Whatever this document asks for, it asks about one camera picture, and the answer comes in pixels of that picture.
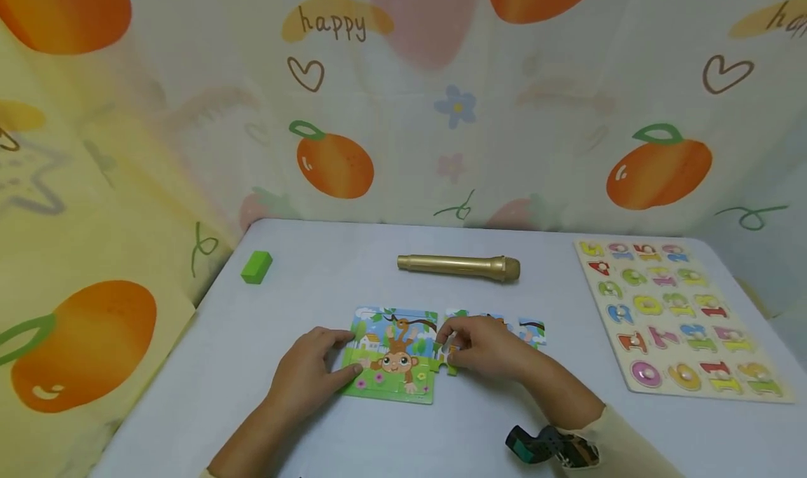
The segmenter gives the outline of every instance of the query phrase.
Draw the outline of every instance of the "left hand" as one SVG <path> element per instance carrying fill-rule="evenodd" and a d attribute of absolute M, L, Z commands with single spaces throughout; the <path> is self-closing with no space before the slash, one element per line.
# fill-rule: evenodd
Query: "left hand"
<path fill-rule="evenodd" d="M 333 373 L 325 367 L 330 349 L 341 348 L 353 338 L 351 331 L 323 327 L 299 336 L 278 363 L 265 403 L 274 413 L 286 416 L 290 424 L 301 423 L 361 373 L 360 364 Z"/>

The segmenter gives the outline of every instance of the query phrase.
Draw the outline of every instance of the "green eraser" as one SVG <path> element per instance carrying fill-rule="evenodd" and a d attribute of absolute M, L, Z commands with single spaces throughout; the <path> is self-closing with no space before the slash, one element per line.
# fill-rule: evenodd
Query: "green eraser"
<path fill-rule="evenodd" d="M 272 266 L 272 256 L 269 252 L 255 250 L 241 271 L 241 278 L 244 278 L 247 283 L 263 282 L 263 277 L 266 275 L 266 271 L 269 271 L 269 266 Z"/>

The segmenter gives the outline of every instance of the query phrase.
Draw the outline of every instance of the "green grass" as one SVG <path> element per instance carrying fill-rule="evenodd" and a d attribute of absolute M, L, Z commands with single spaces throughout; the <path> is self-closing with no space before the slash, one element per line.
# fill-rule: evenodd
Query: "green grass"
<path fill-rule="evenodd" d="M 348 349 L 345 353 L 343 366 L 358 362 L 362 357 L 367 357 L 370 361 L 377 361 L 383 354 L 369 350 Z M 347 386 L 342 392 L 345 395 L 355 395 L 355 397 L 368 397 L 372 399 L 398 400 L 398 402 L 410 402 L 431 404 L 434 394 L 434 373 L 429 370 L 428 357 L 418 357 L 418 366 L 412 368 L 413 382 L 418 388 L 418 393 L 408 394 L 404 389 L 403 373 L 387 373 L 383 370 L 373 370 L 366 368 L 361 375 Z M 376 381 L 377 375 L 382 376 L 382 381 Z M 365 388 L 357 387 L 364 381 Z"/>

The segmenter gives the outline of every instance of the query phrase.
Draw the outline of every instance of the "hand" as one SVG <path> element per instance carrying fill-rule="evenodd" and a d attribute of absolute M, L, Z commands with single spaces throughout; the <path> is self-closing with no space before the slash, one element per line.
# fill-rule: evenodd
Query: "hand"
<path fill-rule="evenodd" d="M 288 416 L 292 425 L 313 414 L 361 373 L 360 364 L 351 364 L 333 373 L 325 367 L 324 358 L 330 349 L 341 348 L 353 338 L 351 331 L 323 327 L 315 327 L 299 336 L 278 363 L 265 403 L 271 405 L 275 413 Z"/>
<path fill-rule="evenodd" d="M 446 343 L 452 333 L 456 333 L 453 344 L 461 350 L 449 355 L 449 364 L 484 376 L 524 381 L 530 360 L 536 354 L 541 355 L 489 315 L 452 317 L 443 323 L 436 341 Z"/>

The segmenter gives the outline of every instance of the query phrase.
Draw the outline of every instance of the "white tabletop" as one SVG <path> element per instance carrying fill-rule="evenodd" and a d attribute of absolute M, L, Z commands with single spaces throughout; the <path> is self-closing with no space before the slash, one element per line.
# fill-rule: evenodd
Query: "white tabletop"
<path fill-rule="evenodd" d="M 196 478 L 265 395 L 294 339 L 315 325 L 348 328 L 357 305 L 465 308 L 541 319 L 544 350 L 614 405 L 685 476 L 801 476 L 807 375 L 717 255 L 700 241 L 686 240 L 794 389 L 798 404 L 628 392 L 572 247 L 577 236 L 257 222 L 92 476 Z M 275 258 L 262 285 L 240 278 L 254 250 Z M 520 259 L 521 278 L 502 286 L 398 271 L 399 254 L 504 254 Z M 449 377 L 444 370 L 435 379 L 432 405 L 335 399 L 304 432 L 280 477 L 552 476 L 550 468 L 522 464 L 506 449 L 504 438 L 515 424 L 534 435 L 544 424 L 519 389 L 463 373 Z"/>

